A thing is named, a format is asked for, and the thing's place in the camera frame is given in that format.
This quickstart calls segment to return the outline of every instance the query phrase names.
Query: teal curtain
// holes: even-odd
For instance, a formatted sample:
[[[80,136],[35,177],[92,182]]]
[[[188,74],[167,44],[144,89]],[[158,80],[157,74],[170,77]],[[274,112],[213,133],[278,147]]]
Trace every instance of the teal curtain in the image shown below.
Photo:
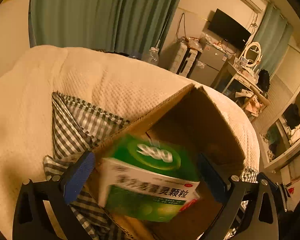
[[[288,47],[293,27],[280,15],[281,11],[269,3],[260,28],[253,41],[261,46],[262,59],[258,69],[265,69],[271,75]]]
[[[179,0],[31,0],[36,45],[139,56],[161,40]]]

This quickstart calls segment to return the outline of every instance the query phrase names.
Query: green oval logo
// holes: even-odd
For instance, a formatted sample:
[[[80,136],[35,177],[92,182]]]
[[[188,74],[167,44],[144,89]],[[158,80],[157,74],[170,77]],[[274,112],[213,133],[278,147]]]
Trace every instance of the green oval logo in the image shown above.
[[[181,165],[179,154],[167,145],[164,145],[163,149],[147,142],[132,141],[128,150],[136,160],[155,169],[171,171],[180,168]]]

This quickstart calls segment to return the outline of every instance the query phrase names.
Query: white and green box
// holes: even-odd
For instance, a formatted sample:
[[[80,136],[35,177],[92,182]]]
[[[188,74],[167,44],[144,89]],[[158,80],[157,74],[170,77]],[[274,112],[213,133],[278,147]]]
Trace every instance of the white and green box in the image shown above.
[[[103,159],[98,203],[110,212],[164,222],[193,197],[198,184],[183,149],[126,135]]]

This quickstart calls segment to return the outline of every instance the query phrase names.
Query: open cardboard box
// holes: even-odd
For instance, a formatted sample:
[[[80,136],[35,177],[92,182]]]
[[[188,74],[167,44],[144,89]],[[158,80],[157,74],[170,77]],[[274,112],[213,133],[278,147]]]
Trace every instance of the open cardboard box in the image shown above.
[[[232,129],[204,89],[196,89],[191,84],[93,149],[97,168],[91,173],[87,186],[95,199],[98,199],[97,169],[101,158],[106,157],[113,142],[126,133],[181,145],[190,152],[194,164],[197,154],[205,153],[229,176],[240,176],[243,169],[244,153]],[[117,214],[111,216],[132,239],[195,240],[221,209],[205,182],[200,182],[198,192],[201,196],[198,202],[166,223],[140,221]]]

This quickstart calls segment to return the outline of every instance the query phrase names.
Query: black bag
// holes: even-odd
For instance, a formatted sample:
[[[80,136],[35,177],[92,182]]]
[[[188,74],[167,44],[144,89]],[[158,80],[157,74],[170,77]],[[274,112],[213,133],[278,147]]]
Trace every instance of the black bag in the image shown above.
[[[294,129],[300,124],[299,109],[296,104],[290,104],[283,112],[283,116],[287,120],[287,125],[290,127],[290,129]]]
[[[270,86],[270,76],[268,71],[262,69],[259,72],[259,79],[258,79],[257,86],[264,92],[268,92]]]

